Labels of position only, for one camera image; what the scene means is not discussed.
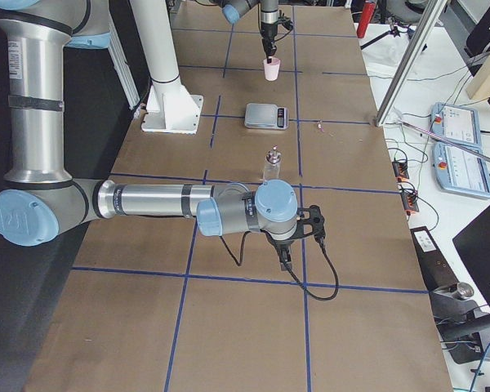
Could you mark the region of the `blue teach pendant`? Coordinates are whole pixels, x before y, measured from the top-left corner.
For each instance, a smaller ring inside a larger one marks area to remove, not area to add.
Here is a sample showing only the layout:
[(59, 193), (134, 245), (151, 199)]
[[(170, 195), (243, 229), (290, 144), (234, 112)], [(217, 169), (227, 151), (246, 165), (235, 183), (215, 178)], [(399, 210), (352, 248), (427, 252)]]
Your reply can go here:
[(434, 173), (442, 189), (490, 199), (490, 176), (481, 158), (441, 142), (434, 144), (432, 154)]
[(437, 102), (431, 109), (431, 131), (452, 142), (481, 147), (479, 114), (476, 109)]

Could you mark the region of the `pink paper cup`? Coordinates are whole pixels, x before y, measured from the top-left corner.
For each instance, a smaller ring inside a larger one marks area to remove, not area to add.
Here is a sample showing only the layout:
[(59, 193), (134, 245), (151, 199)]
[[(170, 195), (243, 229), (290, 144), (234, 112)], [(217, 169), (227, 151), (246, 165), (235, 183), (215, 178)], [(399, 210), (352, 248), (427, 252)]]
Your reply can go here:
[(263, 60), (265, 79), (273, 82), (278, 78), (281, 60), (277, 57), (268, 57)]

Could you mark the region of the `orange black connector box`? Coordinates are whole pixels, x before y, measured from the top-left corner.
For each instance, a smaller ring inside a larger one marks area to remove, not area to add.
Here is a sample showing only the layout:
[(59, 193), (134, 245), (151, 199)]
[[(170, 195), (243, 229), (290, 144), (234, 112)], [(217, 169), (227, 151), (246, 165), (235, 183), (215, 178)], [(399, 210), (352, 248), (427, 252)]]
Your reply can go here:
[(395, 178), (397, 180), (399, 194), (405, 213), (408, 216), (418, 213), (418, 192), (416, 187), (410, 182), (410, 178), (408, 175), (408, 163), (406, 161), (399, 161), (394, 159), (392, 161), (392, 168)]

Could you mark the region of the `red cylinder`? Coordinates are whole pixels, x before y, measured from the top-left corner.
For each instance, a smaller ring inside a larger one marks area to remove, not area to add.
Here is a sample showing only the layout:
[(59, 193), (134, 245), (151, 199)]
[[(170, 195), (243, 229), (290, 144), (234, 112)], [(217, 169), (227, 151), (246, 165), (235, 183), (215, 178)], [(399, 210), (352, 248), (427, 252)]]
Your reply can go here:
[(363, 4), (361, 16), (359, 18), (356, 34), (358, 38), (364, 38), (368, 25), (371, 23), (374, 11), (376, 9), (376, 1), (366, 0)]

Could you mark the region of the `blue teach pendant near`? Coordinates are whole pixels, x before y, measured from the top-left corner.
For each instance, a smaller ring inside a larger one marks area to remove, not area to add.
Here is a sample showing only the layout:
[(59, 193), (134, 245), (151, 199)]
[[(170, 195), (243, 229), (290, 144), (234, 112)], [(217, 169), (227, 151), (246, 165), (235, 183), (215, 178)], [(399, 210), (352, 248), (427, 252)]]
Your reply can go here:
[(442, 189), (490, 199), (490, 176), (481, 158), (441, 142), (434, 144), (432, 154), (434, 173)]

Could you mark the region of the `black monitor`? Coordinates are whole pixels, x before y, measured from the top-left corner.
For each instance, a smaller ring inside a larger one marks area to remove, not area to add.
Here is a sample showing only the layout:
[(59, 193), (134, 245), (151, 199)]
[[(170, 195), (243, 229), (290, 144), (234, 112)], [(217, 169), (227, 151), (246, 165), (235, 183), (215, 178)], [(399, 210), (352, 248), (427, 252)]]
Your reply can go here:
[(452, 241), (474, 281), (490, 287), (490, 205)]

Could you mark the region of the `metal cup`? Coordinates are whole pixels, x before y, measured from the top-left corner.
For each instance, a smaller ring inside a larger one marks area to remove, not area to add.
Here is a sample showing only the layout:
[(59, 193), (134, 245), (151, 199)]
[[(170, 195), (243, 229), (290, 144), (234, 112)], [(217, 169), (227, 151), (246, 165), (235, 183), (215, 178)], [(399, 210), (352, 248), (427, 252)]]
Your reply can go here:
[(458, 282), (454, 285), (452, 296), (459, 301), (467, 301), (474, 295), (473, 287), (465, 282)]

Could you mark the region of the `digital kitchen scale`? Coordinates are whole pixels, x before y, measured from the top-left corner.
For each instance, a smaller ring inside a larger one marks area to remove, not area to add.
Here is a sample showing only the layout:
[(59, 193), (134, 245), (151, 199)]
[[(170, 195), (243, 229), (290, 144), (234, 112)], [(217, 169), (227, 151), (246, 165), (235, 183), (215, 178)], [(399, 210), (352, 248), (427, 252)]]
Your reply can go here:
[(246, 106), (244, 125), (257, 129), (285, 130), (288, 127), (287, 108), (274, 104), (249, 103)]

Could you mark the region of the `clear glass sauce bottle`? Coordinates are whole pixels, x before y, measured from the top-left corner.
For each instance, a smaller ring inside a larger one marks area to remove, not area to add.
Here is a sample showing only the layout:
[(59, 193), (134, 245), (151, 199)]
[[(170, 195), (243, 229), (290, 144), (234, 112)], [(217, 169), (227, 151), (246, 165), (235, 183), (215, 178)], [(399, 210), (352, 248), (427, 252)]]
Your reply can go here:
[(273, 146), (265, 156), (265, 163), (263, 168), (263, 181), (277, 180), (280, 174), (282, 154), (278, 150), (278, 146)]

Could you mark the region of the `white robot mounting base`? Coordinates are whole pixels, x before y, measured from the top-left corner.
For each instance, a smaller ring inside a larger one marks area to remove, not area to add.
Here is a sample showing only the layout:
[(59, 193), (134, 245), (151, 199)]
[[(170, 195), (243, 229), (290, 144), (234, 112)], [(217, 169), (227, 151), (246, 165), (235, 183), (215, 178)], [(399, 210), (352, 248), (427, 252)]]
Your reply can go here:
[(196, 133), (203, 97), (189, 94), (181, 82), (166, 3), (130, 4), (152, 82), (142, 130)]

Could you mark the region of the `blue teach pendant far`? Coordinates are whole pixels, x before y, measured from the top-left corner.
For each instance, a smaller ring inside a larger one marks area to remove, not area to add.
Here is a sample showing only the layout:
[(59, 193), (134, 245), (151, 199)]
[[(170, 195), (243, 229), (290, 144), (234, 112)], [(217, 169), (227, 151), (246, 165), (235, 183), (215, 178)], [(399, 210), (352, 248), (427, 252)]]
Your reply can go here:
[(479, 114), (476, 109), (437, 102), (431, 109), (431, 131), (452, 142), (481, 147)]

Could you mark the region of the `grabber stick tool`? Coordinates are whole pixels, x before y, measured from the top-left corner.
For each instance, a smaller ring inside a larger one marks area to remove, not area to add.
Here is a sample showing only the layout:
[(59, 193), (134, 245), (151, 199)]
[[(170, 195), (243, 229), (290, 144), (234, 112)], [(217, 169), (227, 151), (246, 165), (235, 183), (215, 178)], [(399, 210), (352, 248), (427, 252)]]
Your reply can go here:
[(488, 157), (487, 155), (483, 154), (481, 152), (481, 149), (478, 145), (464, 145), (461, 141), (452, 141), (452, 140), (449, 140), (448, 138), (444, 137), (444, 136), (441, 136), (441, 135), (437, 135), (435, 134), (434, 132), (432, 131), (427, 131), (426, 129), (423, 129), (423, 128), (420, 128), (416, 125), (413, 125), (409, 122), (404, 122), (402, 120), (397, 120), (395, 122), (392, 122), (392, 125), (400, 125), (400, 126), (403, 126), (403, 127), (407, 127), (407, 128), (410, 128), (412, 129), (413, 131), (416, 131), (417, 133), (419, 134), (422, 134), (422, 135), (427, 135), (428, 137), (438, 141), (438, 142), (442, 142), (446, 145), (450, 145), (452, 147), (455, 147), (455, 148), (458, 148), (468, 154), (471, 154), (471, 155), (474, 155), (475, 157), (477, 158), (480, 158), (482, 160), (484, 160), (485, 162), (487, 163), (490, 163), (490, 157)]

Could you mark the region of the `black tripod rod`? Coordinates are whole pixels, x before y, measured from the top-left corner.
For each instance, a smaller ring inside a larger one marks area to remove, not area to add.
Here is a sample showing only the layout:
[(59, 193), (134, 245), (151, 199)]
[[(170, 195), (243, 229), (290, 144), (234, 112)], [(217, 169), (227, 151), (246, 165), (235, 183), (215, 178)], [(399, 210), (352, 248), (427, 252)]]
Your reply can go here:
[(381, 33), (380, 35), (376, 36), (375, 38), (371, 39), (370, 41), (365, 42), (364, 44), (362, 44), (360, 46), (360, 49), (364, 50), (365, 48), (371, 46), (372, 44), (374, 44), (376, 42), (379, 42), (380, 40), (382, 40), (383, 38), (385, 38), (387, 36), (392, 36), (394, 38), (399, 37), (401, 35), (401, 33), (406, 33), (406, 30), (401, 29), (398, 25), (392, 24), (390, 26), (389, 30), (385, 31), (384, 33)]

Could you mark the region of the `aluminium frame post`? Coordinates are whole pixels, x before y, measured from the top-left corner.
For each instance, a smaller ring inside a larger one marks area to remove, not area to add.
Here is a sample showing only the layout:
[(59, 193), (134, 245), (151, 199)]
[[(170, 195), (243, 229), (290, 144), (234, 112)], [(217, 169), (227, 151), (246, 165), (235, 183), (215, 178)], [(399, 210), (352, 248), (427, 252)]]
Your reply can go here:
[(435, 26), (436, 21), (447, 4), (448, 2), (445, 0), (429, 1), (427, 4), (419, 24), (416, 27), (415, 33), (413, 34), (412, 40), (404, 52), (403, 58), (401, 59), (394, 74), (389, 89), (385, 94), (380, 108), (378, 109), (375, 117), (375, 125), (377, 127), (381, 127), (385, 123), (388, 114), (393, 109), (394, 103), (399, 97), (399, 93), (408, 79), (408, 75), (415, 60), (420, 55), (424, 45), (426, 44), (426, 40), (430, 36), (431, 30)]

